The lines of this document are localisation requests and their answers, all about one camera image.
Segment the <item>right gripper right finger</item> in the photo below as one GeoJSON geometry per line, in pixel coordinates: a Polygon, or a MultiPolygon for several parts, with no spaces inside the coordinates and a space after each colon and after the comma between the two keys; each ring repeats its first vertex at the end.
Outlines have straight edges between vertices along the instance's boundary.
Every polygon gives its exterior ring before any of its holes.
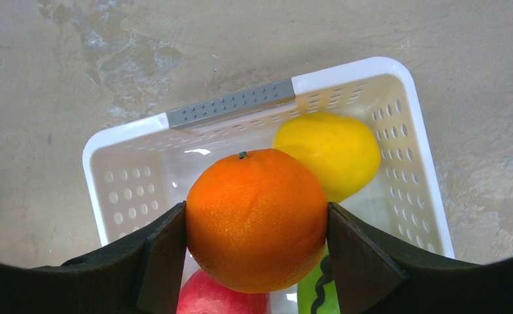
{"type": "Polygon", "coordinates": [[[342,313],[513,313],[513,257],[472,264],[409,244],[328,206],[327,245],[342,313]]]}

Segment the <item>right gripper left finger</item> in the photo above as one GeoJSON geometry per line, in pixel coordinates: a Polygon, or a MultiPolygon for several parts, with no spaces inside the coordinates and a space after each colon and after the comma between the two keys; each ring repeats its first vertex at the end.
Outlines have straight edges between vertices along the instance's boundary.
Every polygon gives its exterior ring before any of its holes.
{"type": "Polygon", "coordinates": [[[0,264],[0,313],[175,313],[185,204],[61,266],[0,264]]]}

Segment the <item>orange fruit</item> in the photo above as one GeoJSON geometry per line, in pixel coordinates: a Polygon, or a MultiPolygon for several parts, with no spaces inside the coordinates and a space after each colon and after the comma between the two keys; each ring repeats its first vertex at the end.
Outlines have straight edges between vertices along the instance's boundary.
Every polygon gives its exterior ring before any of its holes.
{"type": "Polygon", "coordinates": [[[245,293],[301,281],[326,243],[328,200],[317,177],[267,148],[208,167],[186,197],[186,242],[218,283],[245,293]]]}

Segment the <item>green watermelon toy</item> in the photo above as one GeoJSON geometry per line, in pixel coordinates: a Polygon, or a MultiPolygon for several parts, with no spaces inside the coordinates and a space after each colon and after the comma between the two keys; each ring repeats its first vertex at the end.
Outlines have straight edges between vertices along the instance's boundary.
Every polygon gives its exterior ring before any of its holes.
{"type": "Polygon", "coordinates": [[[297,285],[298,312],[340,314],[328,247],[321,261],[297,285]]]}

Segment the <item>red apple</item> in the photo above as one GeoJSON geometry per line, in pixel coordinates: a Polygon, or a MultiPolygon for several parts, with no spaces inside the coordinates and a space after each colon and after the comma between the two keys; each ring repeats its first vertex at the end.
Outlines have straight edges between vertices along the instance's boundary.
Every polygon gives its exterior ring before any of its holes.
{"type": "Polygon", "coordinates": [[[197,270],[180,290],[177,313],[271,313],[270,295],[246,294],[226,288],[197,270]]]}

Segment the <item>white plastic basket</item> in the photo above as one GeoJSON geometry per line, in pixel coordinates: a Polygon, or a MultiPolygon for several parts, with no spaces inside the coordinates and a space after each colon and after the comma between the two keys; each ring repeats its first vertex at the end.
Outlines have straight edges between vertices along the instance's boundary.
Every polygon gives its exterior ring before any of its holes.
{"type": "Polygon", "coordinates": [[[372,57],[210,99],[100,131],[82,155],[102,245],[154,221],[186,200],[202,175],[204,192],[228,200],[275,200],[295,180],[275,148],[293,118],[332,113],[368,126],[380,168],[343,207],[422,249],[453,257],[448,223],[416,87],[401,63],[372,57]]]}

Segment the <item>yellow pear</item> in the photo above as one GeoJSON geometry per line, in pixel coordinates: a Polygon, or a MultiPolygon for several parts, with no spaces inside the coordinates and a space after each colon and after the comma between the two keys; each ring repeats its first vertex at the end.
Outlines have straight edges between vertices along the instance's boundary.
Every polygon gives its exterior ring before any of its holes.
{"type": "Polygon", "coordinates": [[[274,148],[286,152],[319,179],[328,199],[341,202],[376,176],[381,152],[362,121],[332,113],[311,113],[279,127],[274,148]]]}

